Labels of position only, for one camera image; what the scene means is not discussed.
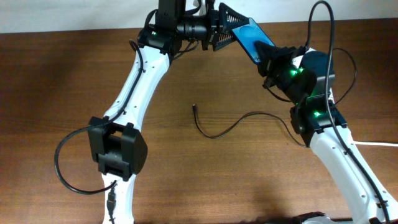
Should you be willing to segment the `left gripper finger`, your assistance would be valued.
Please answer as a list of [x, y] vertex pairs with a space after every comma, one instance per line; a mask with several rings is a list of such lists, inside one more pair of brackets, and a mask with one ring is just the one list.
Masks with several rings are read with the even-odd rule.
[[213, 51], [217, 51], [236, 41], [234, 35], [230, 33], [215, 33], [213, 37]]
[[219, 5], [219, 28], [221, 32], [229, 32], [237, 27], [249, 24], [249, 18], [236, 12], [225, 3]]

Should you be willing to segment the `blue Galaxy smartphone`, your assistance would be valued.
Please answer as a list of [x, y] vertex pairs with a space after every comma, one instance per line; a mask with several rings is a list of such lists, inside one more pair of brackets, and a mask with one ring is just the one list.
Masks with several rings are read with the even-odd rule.
[[253, 18], [249, 17], [248, 20], [248, 24], [234, 28], [232, 33], [253, 63], [258, 65], [261, 62], [261, 59], [254, 44], [257, 41], [263, 42], [273, 47], [275, 44], [259, 27]]

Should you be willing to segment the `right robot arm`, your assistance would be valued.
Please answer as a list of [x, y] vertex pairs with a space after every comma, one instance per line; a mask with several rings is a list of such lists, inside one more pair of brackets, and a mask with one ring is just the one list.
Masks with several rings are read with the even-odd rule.
[[329, 99], [335, 79], [331, 53], [307, 47], [254, 47], [265, 84], [275, 85], [294, 104], [292, 126], [323, 162], [344, 196], [355, 223], [397, 223], [397, 200], [364, 160], [347, 122]]

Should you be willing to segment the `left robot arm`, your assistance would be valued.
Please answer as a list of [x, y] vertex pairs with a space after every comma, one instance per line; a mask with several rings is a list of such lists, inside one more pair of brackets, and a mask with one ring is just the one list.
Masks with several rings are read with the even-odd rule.
[[200, 1], [205, 8], [201, 15], [200, 7], [185, 6], [185, 1], [159, 1], [148, 14], [137, 40], [129, 42], [136, 57], [121, 92], [103, 117], [89, 121], [91, 156], [105, 185], [104, 223], [134, 223], [134, 181], [148, 152], [141, 134], [143, 119], [160, 80], [183, 54], [182, 42], [219, 50], [236, 40], [233, 29], [249, 23], [224, 3], [215, 9], [213, 1]]

